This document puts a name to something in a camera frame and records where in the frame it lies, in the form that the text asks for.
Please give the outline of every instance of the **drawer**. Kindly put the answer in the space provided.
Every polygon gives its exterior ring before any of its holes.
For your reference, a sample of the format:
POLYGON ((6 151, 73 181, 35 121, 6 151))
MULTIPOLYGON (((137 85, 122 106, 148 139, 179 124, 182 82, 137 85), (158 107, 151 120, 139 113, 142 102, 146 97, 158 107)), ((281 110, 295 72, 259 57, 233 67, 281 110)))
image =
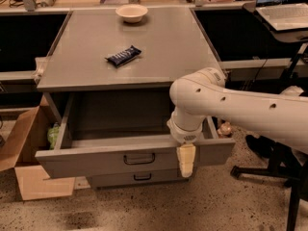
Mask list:
POLYGON ((162 182, 188 181, 178 169, 146 171, 126 174, 98 175, 88 178, 92 188, 143 185, 162 182))
MULTIPOLYGON (((167 128, 173 109, 168 89, 72 92, 55 149, 36 158, 51 178, 177 169, 179 143, 167 128)), ((216 152, 230 154, 233 144, 218 138, 208 117, 194 165, 217 164, 216 152)))

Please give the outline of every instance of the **floor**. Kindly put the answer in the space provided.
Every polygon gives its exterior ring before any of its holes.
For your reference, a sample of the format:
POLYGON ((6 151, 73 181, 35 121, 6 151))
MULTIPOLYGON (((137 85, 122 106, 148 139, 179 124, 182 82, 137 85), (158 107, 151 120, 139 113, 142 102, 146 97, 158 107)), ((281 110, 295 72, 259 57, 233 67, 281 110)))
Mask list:
MULTIPOLYGON (((3 116, 0 135, 12 129, 3 116)), ((0 172, 0 230, 286 230, 290 189, 284 180, 230 176, 234 165, 265 167, 251 152, 248 133, 233 127, 236 146, 225 165, 200 167, 191 182, 94 191, 21 201, 13 169, 0 172)), ((308 205, 300 202, 296 231, 308 230, 308 205)))

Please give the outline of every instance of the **drawer handle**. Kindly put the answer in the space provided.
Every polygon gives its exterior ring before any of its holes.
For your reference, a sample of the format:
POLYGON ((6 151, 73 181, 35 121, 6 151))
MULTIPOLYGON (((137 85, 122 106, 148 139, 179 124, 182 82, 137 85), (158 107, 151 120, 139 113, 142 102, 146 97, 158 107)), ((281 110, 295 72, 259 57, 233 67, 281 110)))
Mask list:
POLYGON ((135 181, 148 181, 152 178, 152 174, 150 173, 148 176, 136 176, 136 174, 134 174, 134 180, 135 181))
POLYGON ((147 161, 129 162, 126 155, 124 156, 123 160, 125 165, 128 166, 152 164, 155 161, 155 153, 152 153, 152 158, 147 161))

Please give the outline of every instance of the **white bowl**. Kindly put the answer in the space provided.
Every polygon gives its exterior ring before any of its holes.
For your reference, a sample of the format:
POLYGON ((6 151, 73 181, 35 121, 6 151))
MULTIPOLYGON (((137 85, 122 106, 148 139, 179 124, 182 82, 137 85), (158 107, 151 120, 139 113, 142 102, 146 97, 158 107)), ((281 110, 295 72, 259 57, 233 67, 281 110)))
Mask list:
POLYGON ((127 4, 118 7, 115 12, 121 16, 125 22, 137 23, 147 14, 147 7, 139 4, 127 4))

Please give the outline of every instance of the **cardboard box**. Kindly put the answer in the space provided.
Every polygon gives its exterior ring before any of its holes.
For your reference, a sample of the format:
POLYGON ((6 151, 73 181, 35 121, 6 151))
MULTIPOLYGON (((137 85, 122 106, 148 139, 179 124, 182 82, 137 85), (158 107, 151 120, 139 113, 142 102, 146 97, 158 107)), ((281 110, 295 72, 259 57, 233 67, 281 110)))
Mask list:
POLYGON ((21 114, 5 145, 0 148, 0 170, 14 168, 23 200, 72 195, 75 178, 49 179, 35 158, 38 150, 48 149, 47 130, 54 123, 44 101, 21 114))

